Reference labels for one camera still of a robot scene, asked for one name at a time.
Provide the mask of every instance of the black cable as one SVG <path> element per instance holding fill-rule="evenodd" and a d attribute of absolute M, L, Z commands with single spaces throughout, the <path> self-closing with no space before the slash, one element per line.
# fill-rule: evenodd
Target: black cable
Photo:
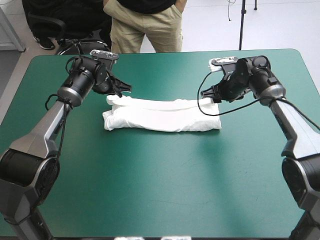
<path fill-rule="evenodd" d="M 51 100 L 52 97 L 58 97 L 58 98 L 59 98 L 59 96 L 58 96 L 57 94 L 51 94 L 51 95 L 48 97 L 48 99 L 45 101 L 45 104 L 44 104 L 45 109 L 46 109 L 47 111 L 49 111 L 48 103 L 49 103 L 49 101 Z"/>
<path fill-rule="evenodd" d="M 61 137 L 60 137 L 60 144 L 59 144 L 59 148 L 58 148 L 58 153 L 56 154 L 55 166 L 58 165 L 59 158 L 60 158 L 61 151 L 62 151 L 62 143 L 64 141 L 65 130 L 66 130 L 66 121 L 67 121 L 67 103 L 66 103 L 66 101 L 64 101 L 63 102 L 62 131 L 61 131 Z"/>
<path fill-rule="evenodd" d="M 222 113 L 219 113 L 219 114 L 209 114 L 209 113 L 206 113 L 204 112 L 201 107 L 200 107 L 200 104 L 199 104 L 199 93 L 200 93 L 200 90 L 201 90 L 201 87 L 203 86 L 203 84 L 205 83 L 206 79 L 209 77 L 209 75 L 212 74 L 212 72 L 208 73 L 202 83 L 200 84 L 200 87 L 198 89 L 198 92 L 197 92 L 197 96 L 196 96 L 196 100 L 197 100 L 197 105 L 198 105 L 198 108 L 200 110 L 201 113 L 203 113 L 204 115 L 207 115 L 207 116 L 211 116 L 211 117 L 218 117 L 218 116 L 221 116 L 221 115 L 225 115 L 225 114 L 229 114 L 229 113 L 232 113 L 232 112 L 235 112 L 237 110 L 240 110 L 240 109 L 244 109 L 246 107 L 249 107 L 251 106 L 252 104 L 255 104 L 261 100 L 264 100 L 264 99 L 271 99 L 272 101 L 270 102 L 270 104 L 274 101 L 280 101 L 280 102 L 283 102 L 283 103 L 286 103 L 288 105 L 290 105 L 291 107 L 293 107 L 301 116 L 303 116 L 309 123 L 311 123 L 313 126 L 315 126 L 319 131 L 320 131 L 320 126 L 318 126 L 314 121 L 312 121 L 309 117 L 307 117 L 307 115 L 305 115 L 298 107 L 296 107 L 292 102 L 286 100 L 286 99 L 283 99 L 282 97 L 279 97 L 279 98 L 276 98 L 276 97 L 273 97 L 273 96 L 264 96 L 264 97 L 260 97 L 246 105 L 243 105 L 243 106 L 240 106 L 240 107 L 237 107 L 237 108 L 234 108 L 234 109 L 231 109 L 229 111 L 225 111 L 225 112 L 222 112 Z"/>
<path fill-rule="evenodd" d="M 228 19 L 229 19 L 229 22 L 231 21 L 231 19 L 230 19 L 230 3 L 234 4 L 235 2 L 236 2 L 236 0 L 234 0 L 234 1 L 228 0 Z"/>
<path fill-rule="evenodd" d="M 276 99 L 277 101 L 286 103 L 288 105 L 290 105 L 291 107 L 293 107 L 301 116 L 303 116 L 309 123 L 311 123 L 313 126 L 316 127 L 316 129 L 318 129 L 320 131 L 320 126 L 317 125 L 314 121 L 312 121 L 307 115 L 305 115 L 297 106 L 295 106 L 292 102 L 286 100 L 286 99 Z"/>
<path fill-rule="evenodd" d="M 49 110 L 48 109 L 48 102 L 50 101 L 50 99 L 52 97 L 58 97 L 57 101 L 63 102 L 63 117 L 61 120 L 62 121 L 62 131 L 61 131 L 61 137 L 60 137 L 60 144 L 59 144 L 58 152 L 56 154 L 56 159 L 55 159 L 55 167 L 56 167 L 59 162 L 59 158 L 60 158 L 61 151 L 62 151 L 62 144 L 63 144 L 64 137 L 65 137 L 66 121 L 67 121 L 67 105 L 69 105 L 72 109 L 72 104 L 69 100 L 63 99 L 57 94 L 51 94 L 45 102 L 45 109 L 47 111 Z"/>

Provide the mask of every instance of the metal pole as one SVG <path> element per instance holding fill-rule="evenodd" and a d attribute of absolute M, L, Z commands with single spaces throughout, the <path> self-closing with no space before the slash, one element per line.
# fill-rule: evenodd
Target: metal pole
<path fill-rule="evenodd" d="M 245 20 L 245 14 L 246 13 L 247 13 L 246 0 L 242 0 L 239 50 L 241 50 L 241 48 L 242 48 L 242 36 L 243 36 L 243 31 L 244 31 L 244 20 Z"/>

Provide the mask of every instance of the khaki pants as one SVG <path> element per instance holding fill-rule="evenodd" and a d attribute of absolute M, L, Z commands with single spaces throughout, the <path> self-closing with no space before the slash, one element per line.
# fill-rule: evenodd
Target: khaki pants
<path fill-rule="evenodd" d="M 139 53 L 145 35 L 157 53 L 181 52 L 182 13 L 175 5 L 162 12 L 142 14 L 109 0 L 103 11 L 112 17 L 113 53 Z"/>

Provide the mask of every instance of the shoe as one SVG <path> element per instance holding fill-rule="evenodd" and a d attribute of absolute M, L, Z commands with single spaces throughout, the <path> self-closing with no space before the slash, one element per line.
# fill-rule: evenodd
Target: shoe
<path fill-rule="evenodd" d="M 53 42 L 48 37 L 33 37 L 34 40 L 39 44 L 40 48 L 45 50 L 53 50 L 56 48 L 56 46 L 53 44 Z"/>

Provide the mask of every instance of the person's hand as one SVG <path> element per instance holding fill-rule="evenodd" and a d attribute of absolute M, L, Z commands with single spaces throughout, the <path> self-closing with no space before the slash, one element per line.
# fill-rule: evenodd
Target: person's hand
<path fill-rule="evenodd" d="M 176 2 L 175 2 L 176 8 L 177 8 L 181 13 L 184 12 L 185 7 L 186 7 L 186 4 L 187 4 L 187 0 L 176 0 Z"/>
<path fill-rule="evenodd" d="M 108 3 L 109 0 L 103 0 L 103 6 L 105 6 Z"/>

